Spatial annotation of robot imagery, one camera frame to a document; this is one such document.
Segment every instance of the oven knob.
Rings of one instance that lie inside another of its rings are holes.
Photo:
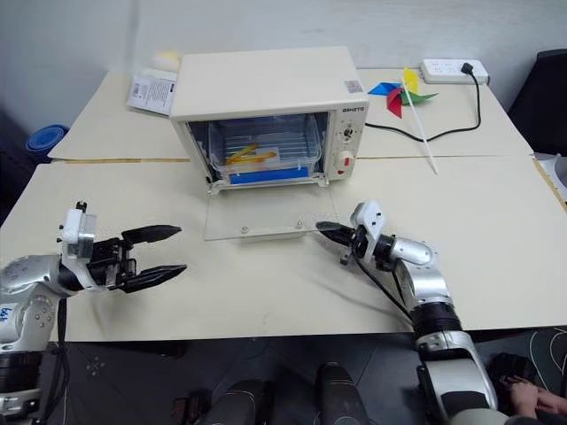
[[[337,157],[335,158],[335,167],[339,174],[343,174],[345,171],[350,170],[353,165],[354,155],[352,152],[341,151],[337,154]]]

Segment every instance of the power strip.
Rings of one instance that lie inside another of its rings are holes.
[[[461,72],[465,62],[472,65],[478,84],[488,81],[488,72],[476,59],[424,59],[421,65],[423,79],[432,84],[474,84],[469,75]]]

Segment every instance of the blue object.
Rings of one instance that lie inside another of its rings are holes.
[[[47,154],[69,131],[68,127],[54,124],[33,133],[26,142],[27,151],[31,152],[40,163],[51,162]]]
[[[309,167],[285,168],[283,170],[254,171],[252,173],[231,174],[230,183],[256,183],[269,182],[270,180],[298,179],[309,176]]]
[[[388,94],[401,86],[398,82],[381,82],[377,86],[375,86],[371,91],[369,91],[369,95],[379,95],[379,96],[388,96]]]

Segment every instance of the yellow object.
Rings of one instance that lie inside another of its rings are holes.
[[[235,153],[234,155],[231,155],[228,159],[227,159],[227,165],[232,164],[233,162],[235,162],[237,159],[239,159],[240,157],[242,157],[243,155],[247,154],[248,152],[253,151],[254,149],[258,148],[258,145],[256,143],[250,144],[248,146],[246,146],[244,149],[238,151],[237,153]]]
[[[408,91],[417,94],[417,74],[411,69],[404,68],[404,81],[408,86]]]
[[[266,152],[262,153],[261,155],[250,155],[247,157],[238,157],[233,159],[230,164],[240,164],[242,162],[245,163],[254,163],[254,162],[264,162],[265,159],[268,158],[275,158],[277,155],[275,152]]]

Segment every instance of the white stick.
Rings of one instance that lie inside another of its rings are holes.
[[[422,122],[419,119],[419,115],[417,115],[416,108],[414,107],[414,103],[411,100],[411,96],[409,95],[408,85],[406,84],[406,80],[404,77],[401,77],[402,85],[404,86],[404,91],[406,92],[406,96],[408,97],[409,106],[411,106],[411,112],[414,113],[414,117],[416,118],[417,128],[419,129],[419,133],[422,135],[423,144],[425,145],[425,149],[427,150],[427,154],[429,155],[429,159],[431,161],[431,166],[433,167],[433,171],[435,174],[439,174],[439,170],[437,169],[437,164],[435,163],[435,158],[431,153],[431,149],[429,144],[427,143],[427,137],[425,136],[425,132],[423,131]]]

